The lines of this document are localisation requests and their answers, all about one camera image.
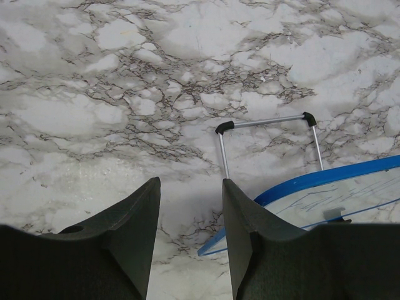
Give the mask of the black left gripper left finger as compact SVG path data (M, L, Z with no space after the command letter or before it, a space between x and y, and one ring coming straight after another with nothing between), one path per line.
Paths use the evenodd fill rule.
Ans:
M2 299L145 299L161 182L57 234L1 226Z

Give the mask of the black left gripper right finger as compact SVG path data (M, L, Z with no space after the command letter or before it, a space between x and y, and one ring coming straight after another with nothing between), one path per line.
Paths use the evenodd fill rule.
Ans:
M234 299L398 299L399 226L300 229L230 179L222 208Z

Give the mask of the blue framed small whiteboard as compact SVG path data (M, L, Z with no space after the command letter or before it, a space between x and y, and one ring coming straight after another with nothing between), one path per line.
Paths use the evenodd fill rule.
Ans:
M253 200L305 230L326 223L364 222L363 213L399 204L399 156L322 168L273 186Z

